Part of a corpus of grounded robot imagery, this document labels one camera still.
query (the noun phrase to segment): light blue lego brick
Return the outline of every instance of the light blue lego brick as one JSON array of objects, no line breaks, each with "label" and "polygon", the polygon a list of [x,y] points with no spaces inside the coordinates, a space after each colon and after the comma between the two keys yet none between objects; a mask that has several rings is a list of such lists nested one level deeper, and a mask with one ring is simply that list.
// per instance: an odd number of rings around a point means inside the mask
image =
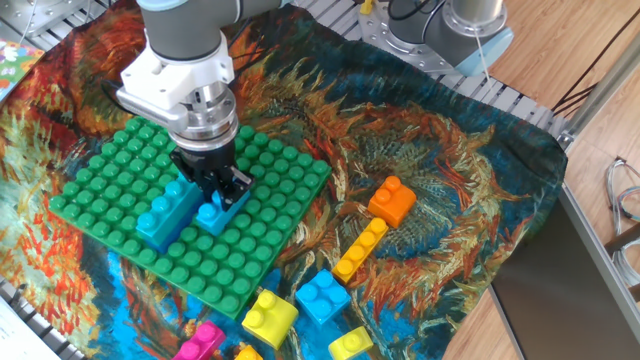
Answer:
[{"label": "light blue lego brick", "polygon": [[153,200],[151,211],[140,215],[136,230],[147,245],[164,254],[203,203],[202,191],[180,174],[167,184],[163,196]]},{"label": "light blue lego brick", "polygon": [[313,322],[321,327],[342,311],[351,297],[329,271],[322,270],[296,292],[296,299]]},{"label": "light blue lego brick", "polygon": [[222,231],[224,231],[225,226],[233,219],[234,216],[242,209],[244,204],[249,200],[249,196],[251,195],[250,191],[247,191],[240,200],[238,200],[228,211],[222,210],[222,205],[220,203],[220,195],[216,191],[213,196],[212,203],[206,203],[200,206],[200,210],[198,210],[198,216],[196,220],[198,221],[198,225],[201,228],[209,232],[213,236],[220,236]]}]

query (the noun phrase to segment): orange lego brick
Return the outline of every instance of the orange lego brick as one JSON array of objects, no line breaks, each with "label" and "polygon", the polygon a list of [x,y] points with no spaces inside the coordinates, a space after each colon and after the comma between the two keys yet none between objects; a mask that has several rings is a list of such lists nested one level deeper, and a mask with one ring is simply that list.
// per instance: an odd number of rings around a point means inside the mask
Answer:
[{"label": "orange lego brick", "polygon": [[369,211],[397,228],[415,202],[416,194],[398,177],[389,176],[369,201]]},{"label": "orange lego brick", "polygon": [[349,282],[356,270],[362,265],[364,260],[371,254],[378,245],[380,239],[387,233],[389,227],[384,220],[375,218],[371,220],[369,226],[358,236],[349,250],[338,261],[331,273],[343,284]]}]

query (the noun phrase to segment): yellow lego block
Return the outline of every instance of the yellow lego block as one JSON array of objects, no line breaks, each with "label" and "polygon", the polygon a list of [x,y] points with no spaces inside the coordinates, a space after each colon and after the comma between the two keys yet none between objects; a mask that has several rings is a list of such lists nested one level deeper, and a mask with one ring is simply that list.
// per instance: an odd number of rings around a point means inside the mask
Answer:
[{"label": "yellow lego block", "polygon": [[364,0],[360,7],[360,14],[369,15],[373,10],[373,0]]},{"label": "yellow lego block", "polygon": [[380,239],[387,233],[387,230],[389,230],[389,227],[381,218],[371,220],[369,226],[364,229],[356,239],[356,242],[351,245],[349,250],[342,256],[342,259],[338,261],[336,267],[331,270],[333,276],[346,285],[367,256],[378,245]]},{"label": "yellow lego block", "polygon": [[298,310],[293,305],[264,290],[242,321],[242,327],[278,350],[297,317]]},{"label": "yellow lego block", "polygon": [[262,356],[249,345],[238,353],[236,360],[262,360]]},{"label": "yellow lego block", "polygon": [[329,345],[333,360],[349,360],[373,347],[373,341],[364,326],[347,333]]}]

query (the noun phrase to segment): white cable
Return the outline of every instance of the white cable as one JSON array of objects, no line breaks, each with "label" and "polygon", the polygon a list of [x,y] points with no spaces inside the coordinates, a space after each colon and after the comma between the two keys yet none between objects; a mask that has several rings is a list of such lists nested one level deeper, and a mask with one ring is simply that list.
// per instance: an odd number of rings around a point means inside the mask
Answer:
[{"label": "white cable", "polygon": [[484,51],[482,51],[482,43],[480,43],[480,37],[478,36],[478,31],[474,28],[473,33],[476,35],[476,42],[478,43],[478,51],[480,51],[480,60],[482,61],[482,67],[484,68],[484,74],[487,77],[487,83],[490,85],[490,89],[493,89],[493,81],[489,77],[489,68],[487,67],[487,62],[484,60]]},{"label": "white cable", "polygon": [[29,32],[29,28],[31,27],[31,21],[33,20],[33,15],[36,14],[36,6],[38,6],[38,0],[33,1],[33,10],[31,11],[31,16],[29,16],[29,21],[27,21],[27,28],[24,29],[22,37],[20,38],[20,42],[18,43],[20,45],[22,45],[24,38],[27,37],[27,33]]},{"label": "white cable", "polygon": [[87,21],[89,21],[89,15],[91,15],[91,4],[92,1],[91,0],[87,0],[87,2],[89,3],[89,5],[87,6],[87,17],[84,18],[84,23],[86,24]]}]

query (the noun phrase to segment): swirling pattern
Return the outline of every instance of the swirling pattern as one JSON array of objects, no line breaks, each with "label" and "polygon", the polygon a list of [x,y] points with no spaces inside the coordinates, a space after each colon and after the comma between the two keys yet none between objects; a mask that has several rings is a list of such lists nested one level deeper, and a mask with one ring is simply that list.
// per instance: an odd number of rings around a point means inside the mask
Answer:
[{"label": "swirling pattern", "polygon": [[230,51],[241,121],[333,169],[263,288],[293,302],[333,267],[370,221],[368,200],[386,176],[418,196],[348,284],[341,316],[319,332],[301,315],[274,352],[47,211],[129,118],[100,81],[117,80],[143,46],[135,2],[119,1],[46,54],[0,113],[0,273],[27,284],[28,300],[91,358],[170,359],[211,319],[228,337],[215,359],[244,344],[265,359],[327,359],[329,343],[361,325],[376,344],[370,358],[439,359],[558,197],[567,160],[548,134],[343,40],[303,10],[255,19]]}]

